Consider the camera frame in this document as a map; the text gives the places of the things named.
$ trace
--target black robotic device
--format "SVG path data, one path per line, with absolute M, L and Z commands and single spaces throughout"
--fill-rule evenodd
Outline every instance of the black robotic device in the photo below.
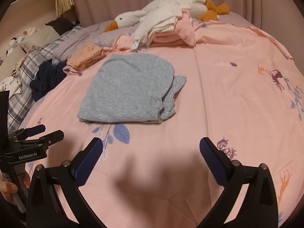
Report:
M 102 153 L 102 141 L 94 138 L 72 161 L 66 160 L 58 167 L 37 165 L 28 191 L 23 184 L 25 163 L 45 158 L 48 146 L 62 140 L 63 132 L 58 130 L 38 140 L 25 140 L 45 131 L 40 125 L 8 135 L 8 92 L 0 92 L 0 106 L 0 169 L 18 186 L 14 200 L 19 208 L 0 195 L 0 217 L 4 227 L 25 228 L 20 221 L 23 220 L 28 228 L 106 228 L 78 189 L 86 183 L 97 163 Z M 267 165 L 250 167 L 237 160 L 231 161 L 207 137 L 200 141 L 199 148 L 216 182 L 224 190 L 197 228 L 277 228 L 278 205 Z M 249 187 L 238 215 L 225 223 L 243 184 L 249 184 Z M 67 218 L 55 185 L 61 186 L 78 223 Z

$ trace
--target pink bed sheet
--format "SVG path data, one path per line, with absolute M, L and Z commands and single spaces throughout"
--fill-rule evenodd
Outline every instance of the pink bed sheet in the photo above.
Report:
M 202 23 L 196 42 L 194 47 L 152 44 L 146 51 L 187 77 L 175 99 L 176 114 L 162 124 L 79 122 L 86 90 L 112 53 L 82 76 L 67 76 L 28 123 L 43 123 L 45 133 L 61 129 L 64 140 L 26 170 L 58 166 L 99 137 L 104 152 L 80 191 L 107 227 L 191 228 L 222 191 L 200 155 L 199 141 L 208 136 L 230 159 L 269 166 L 281 225 L 303 194 L 304 77 L 285 47 L 255 27 Z M 132 35 L 119 37 L 115 53 L 130 54 L 131 43 Z M 74 219 L 60 190 L 59 196 Z

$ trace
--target human hand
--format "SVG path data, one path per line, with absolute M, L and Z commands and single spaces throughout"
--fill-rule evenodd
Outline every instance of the human hand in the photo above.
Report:
M 29 188 L 31 178 L 29 177 L 27 172 L 25 173 L 23 182 L 25 186 Z M 2 193 L 4 199 L 7 200 L 9 203 L 16 205 L 11 194 L 16 193 L 17 191 L 18 191 L 17 186 L 11 182 L 3 181 L 2 175 L 0 173 L 0 192 Z

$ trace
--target navy blue garment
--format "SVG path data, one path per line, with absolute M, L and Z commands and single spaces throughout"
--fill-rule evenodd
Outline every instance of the navy blue garment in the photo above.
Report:
M 53 66 L 52 59 L 40 64 L 36 79 L 29 85 L 35 102 L 54 89 L 67 76 L 62 70 L 66 64 L 67 61 L 64 61 Z

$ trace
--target purple deer print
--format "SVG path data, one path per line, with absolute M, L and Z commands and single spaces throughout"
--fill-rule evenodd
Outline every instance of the purple deer print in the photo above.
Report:
M 267 73 L 271 75 L 273 82 L 275 82 L 275 85 L 280 89 L 280 91 L 284 90 L 285 88 L 282 86 L 282 84 L 278 80 L 278 78 L 283 78 L 281 72 L 277 69 L 273 70 L 272 72 L 267 71 Z

